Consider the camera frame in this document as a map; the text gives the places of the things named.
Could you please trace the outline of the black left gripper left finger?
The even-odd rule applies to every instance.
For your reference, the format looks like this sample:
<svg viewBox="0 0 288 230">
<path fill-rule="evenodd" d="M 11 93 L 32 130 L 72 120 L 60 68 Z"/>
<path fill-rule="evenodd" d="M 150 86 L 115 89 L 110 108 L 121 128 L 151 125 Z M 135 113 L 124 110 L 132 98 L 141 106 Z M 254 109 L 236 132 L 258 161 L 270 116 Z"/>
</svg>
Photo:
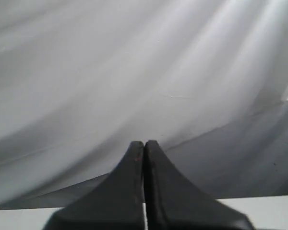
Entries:
<svg viewBox="0 0 288 230">
<path fill-rule="evenodd" d="M 130 143 L 116 168 L 88 194 L 52 214 L 46 230 L 143 230 L 144 145 Z"/>
</svg>

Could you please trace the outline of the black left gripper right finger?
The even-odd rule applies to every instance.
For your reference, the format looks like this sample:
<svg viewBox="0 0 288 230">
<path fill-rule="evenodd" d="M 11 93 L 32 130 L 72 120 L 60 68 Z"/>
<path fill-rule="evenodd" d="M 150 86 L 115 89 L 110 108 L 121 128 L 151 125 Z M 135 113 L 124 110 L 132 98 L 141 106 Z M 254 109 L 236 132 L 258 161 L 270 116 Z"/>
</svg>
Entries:
<svg viewBox="0 0 288 230">
<path fill-rule="evenodd" d="M 245 214 L 190 182 L 154 140 L 144 147 L 144 196 L 150 230 L 253 229 Z"/>
</svg>

